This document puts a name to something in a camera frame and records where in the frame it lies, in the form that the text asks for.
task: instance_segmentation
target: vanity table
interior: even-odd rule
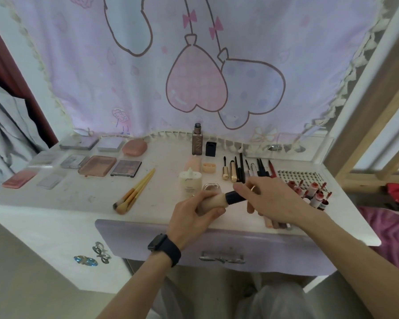
[[[60,150],[59,145],[51,150]],[[148,243],[165,232],[174,205],[182,199],[178,174],[191,150],[189,139],[150,137],[148,150],[141,157],[98,152],[96,148],[63,151],[53,167],[42,168],[20,189],[0,188],[0,223],[79,289],[116,293],[131,277],[123,259],[145,260]],[[52,190],[37,187],[40,180],[61,169],[59,164],[74,153],[141,160],[142,165],[134,178],[111,177],[109,173],[103,178],[85,177],[77,170],[62,169],[66,176]],[[235,155],[238,154],[221,145],[215,157],[203,155],[202,162],[215,163],[217,171],[204,173],[202,183],[217,182],[223,192],[232,191],[232,183],[222,180],[222,167],[223,156],[230,161]],[[246,158],[250,163],[256,162]],[[325,212],[355,238],[369,246],[380,245],[377,235],[324,165],[278,159],[272,163],[284,180],[303,173],[303,177],[327,182],[327,189],[333,194]],[[156,172],[133,208],[125,215],[117,214],[112,204],[152,168]],[[109,256],[105,262],[93,250],[97,246]],[[97,266],[79,264],[76,256],[95,259]],[[229,206],[184,251],[179,262],[190,266],[216,263],[241,271],[316,276],[314,284],[336,270],[302,230],[294,226],[292,230],[266,228],[257,213],[246,213],[246,202]]]

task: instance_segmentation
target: hand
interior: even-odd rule
[[[215,195],[217,193],[213,191],[202,191],[176,204],[168,225],[167,236],[180,250],[198,239],[214,220],[225,213],[224,208],[214,208],[203,216],[198,216],[195,212],[200,202]]]
[[[256,186],[257,193],[251,191]],[[234,183],[234,190],[247,199],[247,211],[281,223],[299,225],[308,213],[317,209],[303,201],[281,178],[249,177],[245,184]]]

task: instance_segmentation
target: gray pants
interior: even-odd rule
[[[166,278],[147,319],[192,319],[190,302]],[[235,319],[315,319],[301,286],[294,282],[265,285],[238,303]]]

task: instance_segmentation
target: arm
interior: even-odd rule
[[[224,214],[224,208],[212,209],[201,217],[195,213],[195,209],[203,199],[215,194],[211,191],[202,191],[176,204],[168,225],[167,236],[181,251],[200,237],[215,219]],[[170,257],[164,252],[153,252],[97,319],[146,318],[170,269]]]
[[[256,186],[260,195],[250,190]],[[399,318],[399,269],[338,226],[324,211],[304,203],[281,179],[250,177],[234,190],[278,222],[304,230],[349,282],[375,318]]]

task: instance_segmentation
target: watch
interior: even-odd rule
[[[167,237],[166,234],[160,234],[155,236],[151,243],[148,245],[148,249],[151,252],[161,251],[170,257],[172,265],[174,267],[180,260],[182,253],[179,248]]]

